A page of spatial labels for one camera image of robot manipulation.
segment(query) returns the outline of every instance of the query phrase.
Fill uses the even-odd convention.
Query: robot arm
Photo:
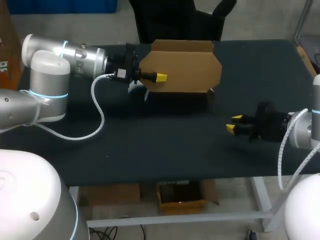
[[[279,112],[272,102],[260,102],[254,116],[234,116],[232,122],[226,128],[236,136],[248,135],[250,141],[260,138],[279,143],[292,125],[288,136],[290,145],[300,149],[315,148],[320,143],[320,75],[313,80],[312,111]]]
[[[99,47],[30,34],[23,42],[21,58],[30,67],[30,89],[0,89],[1,130],[61,120],[67,110],[71,74],[90,79],[108,76],[128,86],[140,78],[155,80],[154,73],[139,69],[132,44],[126,44],[124,55],[110,57]]]

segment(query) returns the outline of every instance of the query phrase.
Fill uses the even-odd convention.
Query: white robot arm
[[[103,112],[94,94],[98,80],[109,78],[129,86],[140,78],[156,82],[157,77],[154,72],[141,72],[135,46],[128,43],[124,55],[110,57],[106,50],[99,47],[30,34],[23,42],[21,58],[24,65],[30,67],[30,89],[0,89],[0,133],[20,125],[35,124],[66,140],[92,137],[104,124]],[[65,137],[38,124],[59,121],[65,116],[71,74],[94,79],[91,95],[100,112],[101,125],[85,137]]]
[[[89,240],[89,229],[56,170],[42,157],[0,150],[0,236]]]

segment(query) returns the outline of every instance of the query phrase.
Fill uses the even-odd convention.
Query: chair backrest
[[[219,41],[225,18],[237,0],[221,0],[212,14],[196,10],[194,0],[129,0],[140,43],[156,39]]]
[[[130,0],[141,43],[187,39],[194,21],[193,0]]]

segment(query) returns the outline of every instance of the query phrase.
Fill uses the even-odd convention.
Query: metal table leg
[[[293,41],[296,46],[300,45],[300,42],[299,42],[300,32],[301,32],[301,29],[304,25],[304,22],[305,22],[307,16],[309,15],[309,12],[310,12],[310,9],[312,7],[313,2],[314,2],[314,0],[306,0],[305,1],[298,25],[296,26],[294,36],[293,36]]]

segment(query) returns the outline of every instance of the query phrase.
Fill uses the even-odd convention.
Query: black table
[[[105,48],[111,55],[124,51],[123,45]],[[149,45],[137,46],[140,58],[149,51]],[[215,103],[207,105],[203,95],[155,93],[144,102],[143,89],[128,95],[127,86],[101,80],[96,98],[106,123],[97,136],[73,142],[21,126],[1,135],[0,147],[42,156],[69,186],[275,176],[280,144],[249,143],[225,125],[231,116],[252,115],[259,101],[274,101],[283,112],[310,108],[312,77],[286,40],[221,41],[214,54],[223,66]],[[29,74],[25,69],[21,89],[29,89]],[[65,118],[47,126],[70,137],[93,132],[101,120],[91,82],[73,77]],[[283,174],[292,174],[307,154],[287,146]],[[314,158],[304,174],[320,172]]]

